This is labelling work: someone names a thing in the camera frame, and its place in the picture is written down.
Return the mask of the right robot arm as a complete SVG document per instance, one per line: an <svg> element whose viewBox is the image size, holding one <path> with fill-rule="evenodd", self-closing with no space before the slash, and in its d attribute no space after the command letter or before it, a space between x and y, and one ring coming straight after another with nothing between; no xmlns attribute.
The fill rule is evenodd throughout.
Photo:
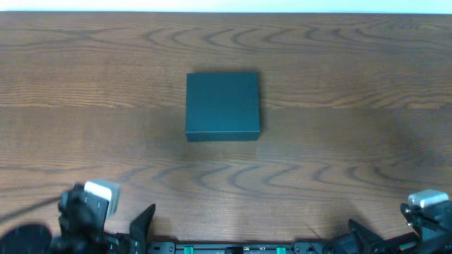
<svg viewBox="0 0 452 254"><path fill-rule="evenodd" d="M451 202L443 201L429 207L401 204L400 211L413 231L395 238L383 239L353 219L350 232L339 236L324 253L450 253Z"/></svg>

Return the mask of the dark green box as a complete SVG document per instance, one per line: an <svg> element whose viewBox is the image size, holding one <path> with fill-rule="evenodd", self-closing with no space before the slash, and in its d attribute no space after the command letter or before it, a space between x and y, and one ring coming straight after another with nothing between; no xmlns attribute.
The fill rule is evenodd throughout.
<svg viewBox="0 0 452 254"><path fill-rule="evenodd" d="M186 75L189 142L257 140L261 134L256 72Z"/></svg>

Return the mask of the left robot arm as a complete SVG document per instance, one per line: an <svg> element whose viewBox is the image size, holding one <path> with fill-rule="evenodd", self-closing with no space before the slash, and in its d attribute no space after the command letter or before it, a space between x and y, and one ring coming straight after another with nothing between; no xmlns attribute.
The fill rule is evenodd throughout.
<svg viewBox="0 0 452 254"><path fill-rule="evenodd" d="M1 237L1 254L146 254L148 230L156 205L147 207L129 225L129 233L105 231L109 202L84 190L61 195L61 234L43 224L24 224Z"/></svg>

